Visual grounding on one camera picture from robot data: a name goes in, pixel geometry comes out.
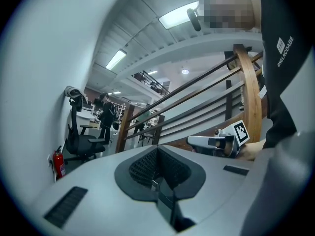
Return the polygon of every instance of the fluorescent light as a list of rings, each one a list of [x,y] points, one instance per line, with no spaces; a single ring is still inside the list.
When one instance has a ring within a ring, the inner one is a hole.
[[[121,61],[125,56],[126,56],[126,53],[123,50],[118,50],[118,52],[116,52],[116,54],[107,64],[106,69],[112,70],[113,67],[117,65],[118,62]]]
[[[182,23],[188,22],[189,17],[187,14],[188,9],[196,9],[198,2],[192,2],[190,4],[179,7],[164,16],[159,18],[159,21],[165,27],[165,29],[171,29],[174,26],[180,25]]]
[[[150,72],[150,73],[148,73],[148,74],[150,75],[150,74],[154,74],[154,73],[157,73],[157,72],[158,72],[158,71],[153,71],[153,72]]]

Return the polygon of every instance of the office chair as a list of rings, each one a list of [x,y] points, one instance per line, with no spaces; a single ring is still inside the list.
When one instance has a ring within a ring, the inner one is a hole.
[[[105,151],[103,143],[104,139],[96,139],[95,136],[84,135],[84,132],[87,128],[93,128],[89,125],[80,125],[82,127],[81,134],[79,135],[77,127],[77,111],[82,108],[82,98],[77,97],[70,99],[71,109],[71,122],[72,127],[69,129],[68,138],[65,141],[66,149],[70,154],[76,155],[75,157],[68,158],[64,160],[65,164],[68,164],[68,161],[89,161],[89,157],[93,156],[96,159],[96,153]]]
[[[149,143],[151,138],[152,138],[152,140],[154,139],[155,133],[156,133],[156,130],[151,130],[148,133],[141,134],[139,137],[138,143],[142,140],[142,146],[143,146],[143,141],[147,137],[149,137],[149,140],[147,141],[147,143]]]

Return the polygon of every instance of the curved wooden post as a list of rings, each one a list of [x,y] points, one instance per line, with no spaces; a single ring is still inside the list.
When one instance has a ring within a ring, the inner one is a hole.
[[[158,122],[157,123],[160,124],[160,123],[164,122],[164,119],[165,119],[165,116],[160,115],[158,117]],[[156,129],[156,133],[154,134],[154,138],[152,140],[152,145],[157,145],[158,144],[159,138],[161,136],[161,132],[162,132],[162,127],[159,127],[159,128]]]
[[[130,126],[130,118],[132,117],[134,111],[134,106],[127,104],[122,124],[120,126],[120,131],[118,135],[117,145],[116,145],[116,153],[122,152],[125,149],[126,137],[128,134],[127,128]]]
[[[244,94],[244,123],[250,135],[248,143],[259,142],[261,130],[261,100],[258,96],[259,86],[252,61],[243,45],[234,45],[234,53],[242,69],[241,79],[245,82]]]

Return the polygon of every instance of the red fire extinguisher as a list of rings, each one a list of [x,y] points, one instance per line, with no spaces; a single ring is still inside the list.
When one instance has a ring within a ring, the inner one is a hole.
[[[55,153],[53,155],[53,161],[57,173],[57,179],[60,179],[65,176],[65,168],[64,168],[64,162],[63,162],[63,155],[61,154],[61,146],[57,150],[55,150]]]

